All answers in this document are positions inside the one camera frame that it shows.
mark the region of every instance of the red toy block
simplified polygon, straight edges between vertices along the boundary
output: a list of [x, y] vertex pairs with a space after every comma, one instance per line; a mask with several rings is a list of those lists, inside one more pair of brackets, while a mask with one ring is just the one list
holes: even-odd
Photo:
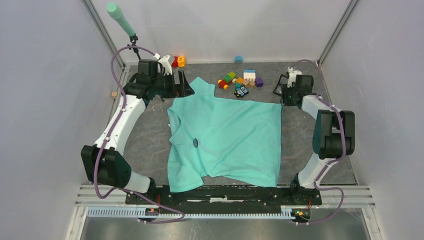
[[178, 57], [177, 56], [174, 56], [174, 60], [171, 64], [171, 67], [173, 67], [173, 68], [178, 67]]
[[218, 80], [218, 85], [221, 89], [224, 89], [224, 90], [227, 90], [229, 87], [229, 84], [222, 79]]

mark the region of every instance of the white cable tray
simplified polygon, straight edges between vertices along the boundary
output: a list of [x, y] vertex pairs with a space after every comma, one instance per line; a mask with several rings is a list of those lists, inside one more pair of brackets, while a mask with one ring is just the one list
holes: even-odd
[[[161, 213], [159, 215], [146, 214], [146, 207], [107, 207], [91, 206], [87, 217], [93, 218], [178, 218], [175, 213]], [[290, 216], [291, 208], [281, 208], [281, 213], [234, 213], [234, 214], [186, 214], [186, 219], [295, 219]]]

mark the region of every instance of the wooden block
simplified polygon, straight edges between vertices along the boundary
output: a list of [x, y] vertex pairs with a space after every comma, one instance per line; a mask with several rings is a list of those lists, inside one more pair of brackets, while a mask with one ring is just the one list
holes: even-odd
[[118, 97], [118, 92], [117, 91], [113, 91], [112, 94], [110, 95], [113, 99], [117, 99]]

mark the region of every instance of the teal cylinder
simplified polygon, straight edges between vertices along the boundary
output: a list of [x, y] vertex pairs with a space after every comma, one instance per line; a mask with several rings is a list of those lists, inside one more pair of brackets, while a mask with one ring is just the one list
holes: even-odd
[[109, 2], [106, 5], [106, 10], [107, 13], [109, 13], [109, 16], [120, 25], [120, 27], [126, 32], [126, 34], [128, 34], [128, 36], [132, 37], [136, 34], [130, 23], [125, 19], [121, 8], [116, 3]]

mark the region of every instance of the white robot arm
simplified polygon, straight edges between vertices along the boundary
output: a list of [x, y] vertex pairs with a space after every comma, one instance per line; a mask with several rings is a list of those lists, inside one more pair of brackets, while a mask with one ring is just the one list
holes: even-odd
[[[288, 80], [287, 84], [281, 84], [282, 78]], [[343, 157], [343, 148], [345, 156], [351, 155], [355, 150], [355, 114], [330, 106], [321, 96], [312, 93], [313, 85], [312, 76], [303, 75], [301, 71], [289, 67], [287, 75], [280, 76], [273, 91], [281, 96], [284, 106], [297, 106], [315, 119], [313, 154], [290, 184], [294, 193], [305, 195], [313, 194], [325, 174], [338, 162], [337, 159]]]
[[[93, 173], [99, 147], [106, 139], [107, 142], [101, 153], [97, 171], [99, 183], [139, 193], [148, 192], [149, 187], [155, 184], [152, 178], [132, 171], [130, 165], [122, 157], [127, 139], [137, 119], [154, 96], [159, 95], [161, 98], [167, 99], [180, 98], [192, 95], [194, 91], [182, 70], [178, 71], [179, 81], [175, 81], [171, 68], [171, 61], [174, 57], [166, 55], [161, 58], [158, 54], [154, 57], [156, 60], [141, 59], [138, 62], [138, 72], [123, 87], [126, 94], [124, 109], [122, 109], [122, 105], [125, 101], [121, 96], [118, 108], [102, 135], [93, 146], [85, 145], [82, 148], [82, 162], [87, 178], [91, 182], [94, 182]], [[110, 129], [112, 129], [110, 137], [106, 138]]]

